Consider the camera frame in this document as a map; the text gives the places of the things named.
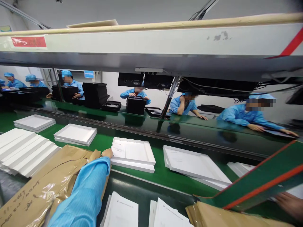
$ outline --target black monitor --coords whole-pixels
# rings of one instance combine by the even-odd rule
[[[164,88],[170,89],[173,79],[173,76],[145,74],[144,87],[158,90],[162,90]]]
[[[178,92],[192,92],[193,94],[198,95],[221,96],[244,101],[248,98],[249,93],[255,90],[257,84],[258,82],[250,81],[185,77],[178,86]]]
[[[118,86],[142,87],[143,74],[119,73]]]

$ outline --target red label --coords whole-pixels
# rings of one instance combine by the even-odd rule
[[[46,47],[42,37],[11,37],[15,47]]]

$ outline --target overhead shelf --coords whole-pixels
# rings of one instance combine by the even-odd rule
[[[303,14],[6,32],[0,64],[261,80],[303,67]]]

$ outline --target hand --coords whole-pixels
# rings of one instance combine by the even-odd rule
[[[247,127],[254,131],[264,132],[264,128],[262,126],[249,124]]]
[[[276,196],[278,205],[298,221],[303,222],[303,200],[289,194],[280,193]]]
[[[53,94],[52,93],[49,93],[46,98],[52,98],[53,97]]]
[[[184,98],[184,96],[180,96],[180,102],[181,102],[181,103],[185,103],[185,98]]]
[[[280,129],[280,131],[282,131],[282,132],[284,132],[284,133],[286,133],[286,134],[289,134],[289,135],[291,135],[291,136],[299,137],[299,135],[298,135],[297,133],[294,133],[294,132],[292,132],[292,131],[288,131],[288,130],[286,130],[286,129]]]
[[[103,157],[109,157],[112,158],[113,157],[113,151],[112,149],[108,148],[105,151],[102,152],[102,156]]]
[[[75,96],[73,96],[73,98],[79,98],[81,97],[81,94],[77,94],[77,93],[74,93]]]
[[[208,118],[206,116],[199,115],[198,117],[201,119],[204,119],[204,120],[208,120]]]

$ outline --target red stripe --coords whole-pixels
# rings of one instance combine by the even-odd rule
[[[298,32],[298,34],[293,38],[293,40],[288,44],[288,46],[282,51],[279,56],[269,57],[267,59],[279,58],[291,55],[298,46],[303,42],[303,28]]]
[[[267,162],[268,160],[272,159],[273,157],[275,157],[277,154],[279,154],[280,152],[282,152],[283,150],[285,150],[287,147],[289,147],[290,145],[292,145],[293,143],[295,143],[296,140],[293,140],[292,142],[286,144],[284,147],[282,147],[280,150],[278,150],[276,153],[274,153],[273,155],[269,156],[267,159],[263,160],[262,162],[260,162],[256,167],[254,167],[251,171],[247,172],[246,174],[244,174],[242,177],[238,178],[237,180],[235,180],[231,185],[229,185],[228,187],[224,188],[222,191],[220,191],[218,194],[216,194],[214,197],[218,196],[219,194],[221,194],[222,192],[224,192],[225,190],[227,190],[228,188],[230,188],[232,185],[234,185],[235,183],[237,183],[239,180],[241,180],[242,178],[246,177],[246,175],[250,174],[250,172],[254,171],[255,169],[257,169],[260,165],[264,164],[265,162]]]
[[[237,199],[236,201],[228,204],[227,206],[223,207],[223,209],[231,209],[234,206],[244,202],[245,200],[250,199],[251,197],[253,197],[253,196],[255,196],[255,195],[257,195],[257,194],[259,194],[259,193],[261,193],[261,192],[263,192],[263,191],[265,191],[265,190],[267,190],[267,189],[269,189],[269,188],[271,188],[271,187],[273,187],[273,186],[275,186],[275,185],[277,185],[277,184],[279,184],[279,183],[281,183],[281,182],[283,182],[283,181],[285,181],[289,178],[291,178],[292,176],[294,176],[294,175],[296,175],[296,174],[298,174],[302,171],[303,171],[303,164],[300,165],[300,166],[297,166],[296,168],[292,169],[291,171],[288,171],[288,172],[280,175],[279,177],[273,179],[272,181],[267,182],[266,184],[264,184],[261,187],[253,190],[252,192],[248,193],[247,195],[245,195],[245,196]]]

